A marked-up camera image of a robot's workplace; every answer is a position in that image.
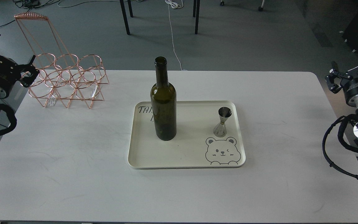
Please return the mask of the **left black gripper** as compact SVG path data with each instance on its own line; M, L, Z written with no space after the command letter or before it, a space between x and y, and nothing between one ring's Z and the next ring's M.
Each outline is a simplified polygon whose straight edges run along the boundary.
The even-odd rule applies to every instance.
M33 55L27 64L18 65L14 60L0 55L0 87L12 87L18 81L24 88L30 87L39 75L39 70L33 65L35 59Z

